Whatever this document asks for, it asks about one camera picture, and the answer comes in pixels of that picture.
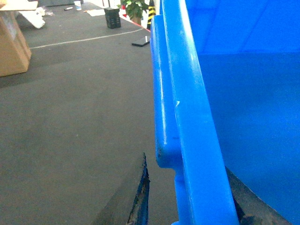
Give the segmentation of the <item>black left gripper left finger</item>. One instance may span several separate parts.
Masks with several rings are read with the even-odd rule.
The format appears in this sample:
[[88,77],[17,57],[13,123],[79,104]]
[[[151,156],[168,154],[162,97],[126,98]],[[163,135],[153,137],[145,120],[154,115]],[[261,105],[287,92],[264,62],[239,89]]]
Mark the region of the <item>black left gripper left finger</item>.
[[147,225],[150,179],[145,153],[139,155],[121,185],[97,214],[95,225]]

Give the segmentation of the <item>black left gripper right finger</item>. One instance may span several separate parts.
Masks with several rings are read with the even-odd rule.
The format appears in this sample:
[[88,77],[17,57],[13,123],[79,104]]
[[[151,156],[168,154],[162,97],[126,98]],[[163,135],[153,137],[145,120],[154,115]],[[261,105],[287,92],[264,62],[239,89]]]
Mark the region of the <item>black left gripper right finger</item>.
[[238,220],[241,225],[289,225],[283,216],[260,199],[226,168]]

